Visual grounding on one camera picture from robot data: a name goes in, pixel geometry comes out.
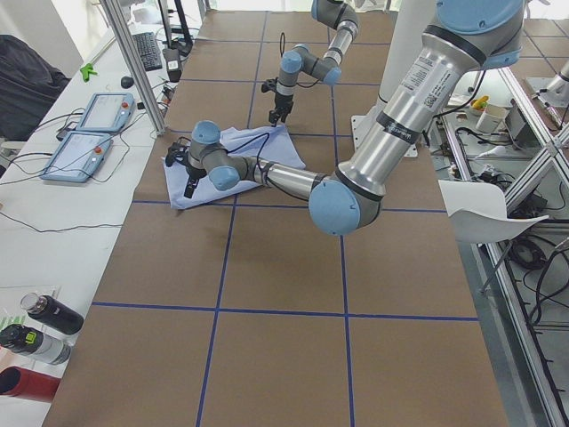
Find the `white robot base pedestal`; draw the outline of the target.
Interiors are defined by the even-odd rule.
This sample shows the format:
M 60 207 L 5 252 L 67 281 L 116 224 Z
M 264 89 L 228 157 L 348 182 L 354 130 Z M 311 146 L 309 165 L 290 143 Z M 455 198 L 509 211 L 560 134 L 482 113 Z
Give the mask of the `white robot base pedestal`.
M 377 101 L 365 116 L 352 116 L 352 136 L 358 149 L 369 133 L 375 118 L 392 98 L 409 68 L 422 49 L 421 35 L 435 15 L 434 0 L 403 0 L 395 18 L 386 68 L 378 90 Z

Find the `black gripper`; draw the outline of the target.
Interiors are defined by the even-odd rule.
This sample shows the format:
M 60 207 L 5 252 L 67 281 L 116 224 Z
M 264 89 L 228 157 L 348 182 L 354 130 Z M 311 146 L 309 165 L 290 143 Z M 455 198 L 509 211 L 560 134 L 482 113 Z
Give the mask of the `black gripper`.
M 189 145 L 190 139 L 187 137 L 178 138 L 169 148 L 165 157 L 167 167 L 173 166 L 174 163 L 183 165 L 188 174 L 183 196 L 192 198 L 197 188 L 198 182 L 206 176 L 205 169 L 190 155 Z
M 275 107 L 268 114 L 270 124 L 276 126 L 279 120 L 285 124 L 293 109 L 294 87 L 282 85 L 278 78 L 272 78 L 263 82 L 261 91 L 275 94 Z

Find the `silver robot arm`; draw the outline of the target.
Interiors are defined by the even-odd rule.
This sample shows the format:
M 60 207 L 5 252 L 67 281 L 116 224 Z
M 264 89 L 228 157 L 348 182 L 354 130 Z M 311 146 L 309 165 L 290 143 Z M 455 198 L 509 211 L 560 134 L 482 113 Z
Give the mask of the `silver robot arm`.
M 232 155 L 211 121 L 197 123 L 188 144 L 173 144 L 165 163 L 186 168 L 187 197 L 202 179 L 219 191 L 252 181 L 307 201 L 320 230 L 347 235 L 377 218 L 389 175 L 448 102 L 462 76 L 518 60 L 524 9 L 521 1 L 438 2 L 422 33 L 421 51 L 394 95 L 376 114 L 352 158 L 330 175 L 260 156 Z
M 274 94 L 275 106 L 268 121 L 275 126 L 284 123 L 293 110 L 293 96 L 299 75 L 304 73 L 325 85 L 334 86 L 341 78 L 341 63 L 359 34 L 359 19 L 354 8 L 343 1 L 314 1 L 312 18 L 335 31 L 323 56 L 318 57 L 305 44 L 297 44 L 284 52 L 279 74 L 261 86 L 263 93 Z

